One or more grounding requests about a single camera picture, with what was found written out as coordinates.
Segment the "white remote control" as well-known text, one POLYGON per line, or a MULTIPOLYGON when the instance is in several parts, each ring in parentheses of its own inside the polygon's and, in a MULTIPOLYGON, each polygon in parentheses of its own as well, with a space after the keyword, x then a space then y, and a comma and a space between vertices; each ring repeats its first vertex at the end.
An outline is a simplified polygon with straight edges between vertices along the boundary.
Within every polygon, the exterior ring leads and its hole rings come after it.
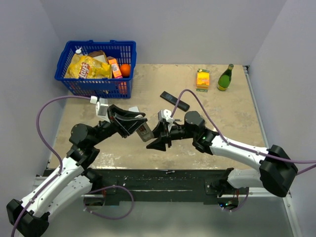
POLYGON ((128 109, 130 112, 135 112, 135 113, 138 113, 139 112, 139 109, 137 106, 134 106, 134 107, 131 107, 128 109))

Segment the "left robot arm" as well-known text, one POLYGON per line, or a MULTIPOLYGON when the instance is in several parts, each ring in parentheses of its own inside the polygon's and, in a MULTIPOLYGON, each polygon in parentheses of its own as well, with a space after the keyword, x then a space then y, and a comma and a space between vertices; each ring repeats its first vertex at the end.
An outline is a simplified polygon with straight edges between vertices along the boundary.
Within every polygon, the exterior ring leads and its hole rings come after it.
POLYGON ((95 146, 115 133, 126 138, 147 122, 136 107, 126 111, 96 105, 96 114, 101 118, 96 126, 79 123, 72 128, 72 146, 60 165, 30 194, 7 204, 12 236, 19 231, 25 237, 40 237, 49 222, 78 197, 100 192, 102 177, 90 168, 100 152, 95 146))

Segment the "grey remote control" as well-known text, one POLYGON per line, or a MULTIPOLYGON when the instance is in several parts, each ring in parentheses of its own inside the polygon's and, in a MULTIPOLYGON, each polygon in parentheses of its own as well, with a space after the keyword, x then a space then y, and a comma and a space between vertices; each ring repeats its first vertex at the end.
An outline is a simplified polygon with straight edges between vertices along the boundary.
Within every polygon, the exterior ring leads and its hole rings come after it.
POLYGON ((147 142, 154 138, 154 134, 147 123, 142 124, 136 132, 143 142, 147 142))

